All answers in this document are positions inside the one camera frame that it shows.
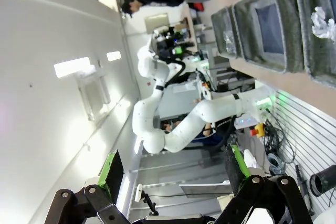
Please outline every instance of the light fixture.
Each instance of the light fixture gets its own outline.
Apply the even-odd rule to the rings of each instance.
[[[121,190],[120,190],[118,200],[117,200],[117,208],[121,212],[124,209],[124,205],[125,205],[126,196],[127,196],[129,186],[130,186],[130,179],[126,175],[126,177],[124,179],[124,182],[122,183]]]
[[[138,154],[139,149],[140,149],[140,145],[141,145],[141,138],[137,137],[136,139],[137,140],[136,140],[135,145],[134,145],[134,152],[136,154]]]
[[[116,51],[116,52],[108,52],[106,54],[107,56],[107,60],[108,61],[113,61],[113,60],[118,60],[121,58],[121,54],[119,51]]]
[[[58,78],[61,78],[63,76],[67,76],[78,71],[89,69],[90,65],[90,59],[88,57],[84,57],[55,64],[54,69],[56,72],[56,76]]]

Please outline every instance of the white slatwall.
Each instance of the white slatwall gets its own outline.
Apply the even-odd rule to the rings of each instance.
[[[312,174],[335,164],[336,120],[283,91],[278,91],[276,95],[275,116],[287,131],[288,140],[296,150],[295,161],[286,167],[286,173],[296,178],[295,165],[299,164],[309,187]],[[288,144],[283,151],[287,160],[291,160],[293,154]],[[328,209],[331,191],[320,197],[315,197],[310,190],[309,193],[317,215]],[[336,194],[332,201],[336,204]]]

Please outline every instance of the robotic arm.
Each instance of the robotic arm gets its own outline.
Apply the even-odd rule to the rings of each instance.
[[[148,50],[146,52],[145,47],[141,49],[139,73],[143,77],[155,79],[156,83],[152,95],[139,101],[133,111],[133,132],[144,141],[144,148],[149,153],[158,153],[162,149],[170,152],[181,151],[197,136],[207,122],[212,123],[243,113],[251,114],[259,122],[263,121],[262,111],[265,109],[263,107],[270,106],[270,92],[267,87],[215,100],[204,100],[171,133],[165,134],[163,130],[155,129],[154,113],[162,99],[170,70],[166,62],[154,57],[155,54]]]

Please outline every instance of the wooden table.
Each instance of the wooden table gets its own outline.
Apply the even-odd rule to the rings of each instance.
[[[236,1],[238,0],[218,0],[218,9]],[[311,81],[306,73],[278,74],[251,65],[242,59],[230,60],[230,64],[232,68],[282,89],[336,118],[336,90]]]

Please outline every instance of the green bracket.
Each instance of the green bracket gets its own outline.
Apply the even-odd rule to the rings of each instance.
[[[251,176],[250,171],[247,168],[247,165],[245,164],[244,158],[241,155],[238,146],[237,145],[232,145],[232,151],[235,154],[236,157],[236,161],[238,162],[239,168],[241,170],[241,172],[245,175],[246,178],[248,178],[249,176]]]
[[[111,196],[111,193],[110,193],[110,188],[106,183],[106,178],[107,178],[107,175],[110,171],[111,164],[112,164],[114,156],[115,156],[115,153],[110,153],[107,156],[105,164],[103,166],[103,169],[101,170],[101,174],[99,176],[98,183],[97,183],[97,185],[107,193],[107,196],[110,199],[112,198],[112,196]]]

